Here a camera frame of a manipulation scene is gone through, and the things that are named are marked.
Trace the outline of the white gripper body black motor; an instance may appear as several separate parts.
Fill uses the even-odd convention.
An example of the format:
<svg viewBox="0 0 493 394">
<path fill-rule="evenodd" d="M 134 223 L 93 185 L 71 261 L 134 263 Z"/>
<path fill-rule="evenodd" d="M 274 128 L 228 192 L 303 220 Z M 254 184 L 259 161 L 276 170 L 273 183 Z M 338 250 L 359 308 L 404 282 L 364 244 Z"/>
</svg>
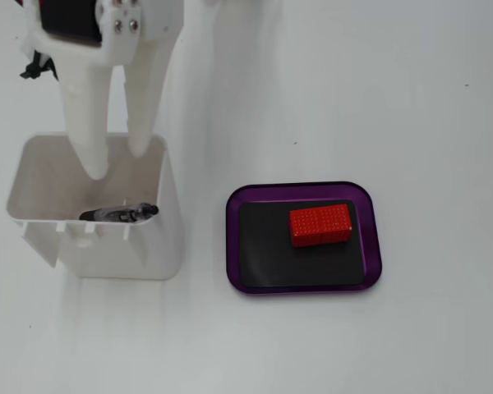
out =
<svg viewBox="0 0 493 394">
<path fill-rule="evenodd" d="M 57 62 L 105 62 L 96 1 L 24 1 L 23 52 Z"/>
</svg>

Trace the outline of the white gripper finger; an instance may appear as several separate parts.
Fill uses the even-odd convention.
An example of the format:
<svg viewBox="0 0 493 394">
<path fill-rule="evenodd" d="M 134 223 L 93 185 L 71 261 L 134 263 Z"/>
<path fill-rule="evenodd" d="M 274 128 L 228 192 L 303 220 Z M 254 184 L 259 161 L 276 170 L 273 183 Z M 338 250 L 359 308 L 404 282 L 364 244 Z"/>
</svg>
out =
<svg viewBox="0 0 493 394">
<path fill-rule="evenodd" d="M 65 130 L 88 176 L 103 179 L 108 172 L 108 101 L 112 69 L 78 57 L 58 59 L 58 81 Z"/>
<path fill-rule="evenodd" d="M 139 158 L 154 132 L 168 64 L 184 25 L 183 1 L 98 1 L 102 62 L 125 74 L 129 148 Z"/>
</svg>

